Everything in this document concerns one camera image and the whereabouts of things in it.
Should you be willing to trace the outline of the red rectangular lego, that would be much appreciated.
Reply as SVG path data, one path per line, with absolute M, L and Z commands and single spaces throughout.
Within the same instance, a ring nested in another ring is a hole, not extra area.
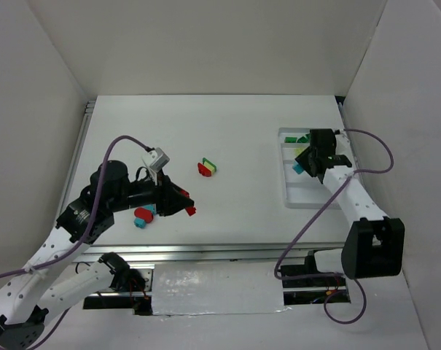
M 188 215 L 191 217 L 196 213 L 196 208 L 194 206 L 187 207 L 185 211 L 188 213 Z

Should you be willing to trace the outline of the lime curved lego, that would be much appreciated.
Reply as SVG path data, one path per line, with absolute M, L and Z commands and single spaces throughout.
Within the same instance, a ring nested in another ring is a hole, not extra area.
M 296 154 L 296 156 L 298 156 L 300 153 L 302 153 L 305 150 L 305 148 L 296 148 L 294 149 L 294 153 Z

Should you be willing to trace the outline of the blue oval lego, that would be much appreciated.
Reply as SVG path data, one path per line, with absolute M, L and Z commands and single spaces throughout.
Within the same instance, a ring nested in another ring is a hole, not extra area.
M 295 163 L 292 166 L 292 169 L 297 173 L 297 174 L 302 174 L 305 170 L 301 167 L 300 164 Z

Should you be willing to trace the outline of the dark green square lego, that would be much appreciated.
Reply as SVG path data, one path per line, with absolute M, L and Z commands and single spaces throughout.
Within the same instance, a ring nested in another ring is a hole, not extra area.
M 290 137 L 290 136 L 287 136 L 287 137 L 284 139 L 284 142 L 285 142 L 285 143 L 296 143 L 296 142 L 297 142 L 297 137 Z

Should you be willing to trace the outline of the red half-round lego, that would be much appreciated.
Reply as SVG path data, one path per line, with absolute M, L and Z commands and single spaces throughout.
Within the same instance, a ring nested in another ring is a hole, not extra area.
M 211 172 L 207 168 L 205 168 L 202 163 L 198 163 L 198 172 L 201 176 L 204 177 L 212 176 Z

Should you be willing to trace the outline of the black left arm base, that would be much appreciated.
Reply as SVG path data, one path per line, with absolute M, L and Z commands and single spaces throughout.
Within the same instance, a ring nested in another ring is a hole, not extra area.
M 98 263 L 110 268 L 112 279 L 108 287 L 93 292 L 83 301 L 84 310 L 131 310 L 136 316 L 151 316 L 153 270 L 138 270 L 117 253 L 101 255 Z

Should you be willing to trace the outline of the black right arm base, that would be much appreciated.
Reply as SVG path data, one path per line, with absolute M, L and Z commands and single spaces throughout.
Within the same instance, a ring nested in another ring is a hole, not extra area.
M 325 277 L 319 273 L 314 258 L 315 251 L 310 251 L 298 264 L 285 264 L 278 269 L 278 274 L 298 279 L 282 281 L 285 306 L 323 304 L 327 297 L 330 303 L 350 303 L 346 291 L 346 280 L 343 277 Z

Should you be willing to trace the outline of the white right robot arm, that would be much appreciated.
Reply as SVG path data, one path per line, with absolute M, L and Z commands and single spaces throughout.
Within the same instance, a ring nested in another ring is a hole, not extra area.
M 339 133 L 310 130 L 309 146 L 295 159 L 298 168 L 330 191 L 330 201 L 338 204 L 349 224 L 342 249 L 313 253 L 316 270 L 353 280 L 396 276 L 402 270 L 405 226 L 380 209 L 357 178 L 365 172 L 384 174 L 387 170 L 355 168 L 346 155 L 337 153 Z

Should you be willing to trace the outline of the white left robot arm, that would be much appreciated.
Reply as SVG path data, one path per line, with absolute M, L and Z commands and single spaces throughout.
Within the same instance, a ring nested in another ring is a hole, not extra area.
M 3 275 L 9 281 L 0 289 L 0 349 L 42 345 L 45 327 L 95 292 L 144 292 L 147 280 L 115 252 L 103 254 L 70 279 L 59 284 L 56 279 L 114 224 L 114 213 L 148 205 L 161 217 L 195 213 L 189 193 L 162 171 L 131 181 L 123 162 L 101 164 L 38 251 L 20 270 Z

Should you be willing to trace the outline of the blue top lego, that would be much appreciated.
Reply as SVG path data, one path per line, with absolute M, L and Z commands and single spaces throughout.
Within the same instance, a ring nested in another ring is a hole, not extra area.
M 152 214 L 154 214 L 154 215 L 156 215 L 156 213 L 157 213 L 157 209 L 154 204 L 145 205 L 145 206 L 142 206 L 142 208 L 152 212 Z

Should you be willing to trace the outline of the red round lego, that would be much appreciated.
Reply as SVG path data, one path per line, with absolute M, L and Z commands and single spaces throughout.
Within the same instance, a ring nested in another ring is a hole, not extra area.
M 139 207 L 135 209 L 134 216 L 137 219 L 145 221 L 145 223 L 150 223 L 154 219 L 154 214 L 152 213 L 152 211 L 144 207 Z

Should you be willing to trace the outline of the blue bottom lego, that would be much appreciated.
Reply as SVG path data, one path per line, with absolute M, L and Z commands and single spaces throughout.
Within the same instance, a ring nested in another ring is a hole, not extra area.
M 144 229 L 147 225 L 146 221 L 144 219 L 136 217 L 133 221 L 133 224 L 140 229 Z

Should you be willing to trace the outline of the white compartment tray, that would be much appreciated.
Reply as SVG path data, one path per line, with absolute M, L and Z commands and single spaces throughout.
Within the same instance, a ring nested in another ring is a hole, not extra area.
M 281 188 L 284 205 L 288 209 L 318 209 L 330 198 L 331 192 L 316 178 L 307 173 L 297 174 L 292 166 L 297 157 L 296 148 L 306 148 L 308 143 L 285 143 L 287 136 L 299 139 L 310 132 L 310 128 L 279 128 L 278 129 L 278 156 L 279 170 L 281 171 Z M 355 166 L 353 153 L 345 155 L 351 165 Z

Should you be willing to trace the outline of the silver tape sheet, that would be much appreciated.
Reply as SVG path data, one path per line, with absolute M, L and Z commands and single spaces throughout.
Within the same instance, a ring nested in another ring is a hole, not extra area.
M 152 312 L 162 316 L 273 314 L 286 309 L 271 262 L 156 265 Z

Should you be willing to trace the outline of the aluminium table rail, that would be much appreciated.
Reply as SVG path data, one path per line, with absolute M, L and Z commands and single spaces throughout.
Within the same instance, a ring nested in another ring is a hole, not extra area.
M 91 262 L 108 252 L 115 252 L 129 262 L 165 261 L 237 261 L 274 260 L 285 250 L 285 244 L 214 244 L 167 246 L 92 246 L 76 259 Z

